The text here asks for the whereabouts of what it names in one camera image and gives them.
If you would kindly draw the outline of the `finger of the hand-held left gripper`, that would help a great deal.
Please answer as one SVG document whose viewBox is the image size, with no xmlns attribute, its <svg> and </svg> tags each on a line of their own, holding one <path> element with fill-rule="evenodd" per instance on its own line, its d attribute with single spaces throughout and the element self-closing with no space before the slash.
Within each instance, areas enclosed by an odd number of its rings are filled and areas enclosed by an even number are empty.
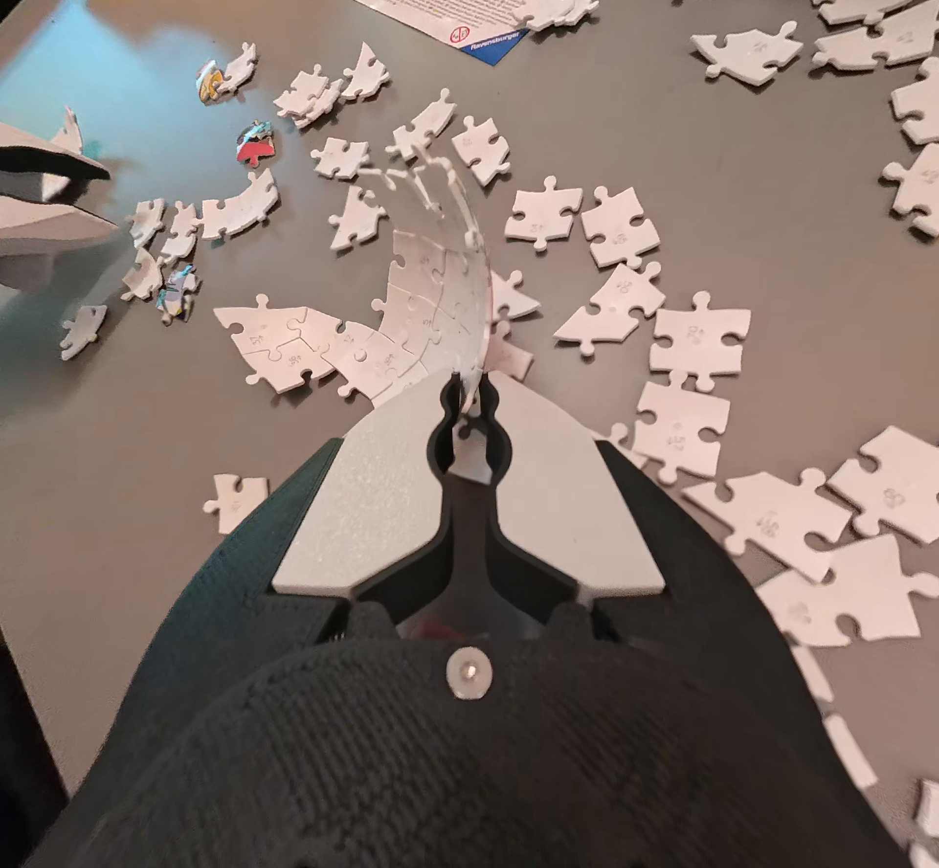
<svg viewBox="0 0 939 868">
<path fill-rule="evenodd" d="M 117 226 L 73 205 L 1 197 L 3 250 L 77 250 L 108 239 Z"/>
<path fill-rule="evenodd" d="M 38 180 L 45 176 L 79 182 L 111 180 L 111 171 L 99 162 L 1 123 L 1 181 L 24 181 L 27 175 Z"/>
</svg>

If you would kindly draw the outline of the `red and teal puzzle piece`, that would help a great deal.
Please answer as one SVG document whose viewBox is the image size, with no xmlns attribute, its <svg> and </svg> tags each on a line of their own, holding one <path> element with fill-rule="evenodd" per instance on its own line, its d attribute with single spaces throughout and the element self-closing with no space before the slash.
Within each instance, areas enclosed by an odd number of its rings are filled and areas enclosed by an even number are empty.
<svg viewBox="0 0 939 868">
<path fill-rule="evenodd" d="M 255 170 L 262 160 L 276 155 L 274 130 L 270 121 L 254 120 L 236 140 L 236 160 Z"/>
</svg>

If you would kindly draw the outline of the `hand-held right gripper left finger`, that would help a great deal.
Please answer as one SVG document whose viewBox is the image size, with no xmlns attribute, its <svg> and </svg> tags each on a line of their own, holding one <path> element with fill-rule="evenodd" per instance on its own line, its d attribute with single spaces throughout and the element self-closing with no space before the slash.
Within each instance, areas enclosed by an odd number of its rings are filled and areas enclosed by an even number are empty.
<svg viewBox="0 0 939 868">
<path fill-rule="evenodd" d="M 462 381 L 435 372 L 342 439 L 272 578 L 281 595 L 380 604 L 394 624 L 452 578 L 452 430 Z"/>
</svg>

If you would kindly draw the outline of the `person's black clothing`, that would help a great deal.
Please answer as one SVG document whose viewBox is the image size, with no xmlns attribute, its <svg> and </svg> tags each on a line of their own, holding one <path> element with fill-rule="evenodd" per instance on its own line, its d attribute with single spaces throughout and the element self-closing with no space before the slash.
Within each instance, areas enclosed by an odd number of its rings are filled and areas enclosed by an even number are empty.
<svg viewBox="0 0 939 868">
<path fill-rule="evenodd" d="M 37 714 L 1 640 L 1 865 L 30 857 L 67 804 Z"/>
</svg>

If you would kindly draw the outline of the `blue and white puzzle piece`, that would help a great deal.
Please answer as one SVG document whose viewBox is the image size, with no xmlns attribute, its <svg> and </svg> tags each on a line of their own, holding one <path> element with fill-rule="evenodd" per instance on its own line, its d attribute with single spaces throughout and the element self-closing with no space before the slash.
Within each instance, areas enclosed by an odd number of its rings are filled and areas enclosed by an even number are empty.
<svg viewBox="0 0 939 868">
<path fill-rule="evenodd" d="M 182 319 L 182 322 L 189 320 L 194 297 L 201 283 L 193 264 L 184 264 L 170 273 L 156 300 L 156 308 L 164 326 L 170 326 L 177 318 Z"/>
</svg>

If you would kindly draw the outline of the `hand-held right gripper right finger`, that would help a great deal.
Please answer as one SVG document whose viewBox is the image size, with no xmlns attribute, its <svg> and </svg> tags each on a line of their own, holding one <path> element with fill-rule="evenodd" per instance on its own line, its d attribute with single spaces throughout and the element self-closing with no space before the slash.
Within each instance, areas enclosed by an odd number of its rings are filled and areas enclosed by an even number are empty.
<svg viewBox="0 0 939 868">
<path fill-rule="evenodd" d="M 546 624 L 562 604 L 656 596 L 658 568 L 593 433 L 501 372 L 480 382 L 495 591 Z"/>
</svg>

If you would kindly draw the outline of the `joined pair of puzzle pieces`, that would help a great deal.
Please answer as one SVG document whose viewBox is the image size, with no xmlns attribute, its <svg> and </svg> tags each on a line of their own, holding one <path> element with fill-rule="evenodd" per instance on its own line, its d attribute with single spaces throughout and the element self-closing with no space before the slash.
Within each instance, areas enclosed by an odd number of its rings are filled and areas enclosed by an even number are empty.
<svg viewBox="0 0 939 868">
<path fill-rule="evenodd" d="M 203 200 L 202 238 L 215 241 L 231 238 L 253 225 L 268 220 L 279 201 L 279 190 L 270 168 L 248 174 L 250 185 L 226 200 Z"/>
</svg>

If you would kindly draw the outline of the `assembled curved puzzle section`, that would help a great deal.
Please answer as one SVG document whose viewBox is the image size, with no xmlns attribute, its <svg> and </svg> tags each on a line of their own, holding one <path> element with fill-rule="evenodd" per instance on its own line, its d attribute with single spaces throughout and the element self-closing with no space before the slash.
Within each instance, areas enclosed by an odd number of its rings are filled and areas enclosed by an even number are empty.
<svg viewBox="0 0 939 868">
<path fill-rule="evenodd" d="M 447 158 L 425 157 L 412 168 L 364 168 L 358 183 L 391 221 L 393 259 L 386 294 L 372 302 L 380 326 L 345 322 L 325 358 L 346 380 L 345 395 L 367 396 L 374 409 L 433 373 L 456 373 L 454 473 L 487 485 L 479 382 L 493 371 L 525 380 L 534 356 L 510 344 L 510 320 L 540 304 L 516 290 L 519 272 L 508 279 L 492 272 L 466 188 Z"/>
</svg>

